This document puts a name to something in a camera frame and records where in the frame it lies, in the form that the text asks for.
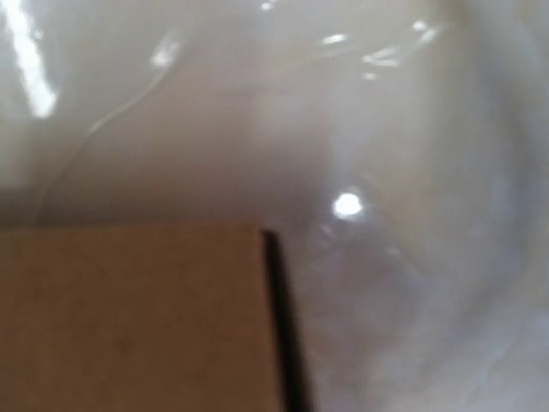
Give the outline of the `brown cardboard box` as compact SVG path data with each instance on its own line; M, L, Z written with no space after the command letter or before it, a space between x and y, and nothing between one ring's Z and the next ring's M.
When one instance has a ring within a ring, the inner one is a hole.
M235 223L1 233L4 411L309 411L278 236Z

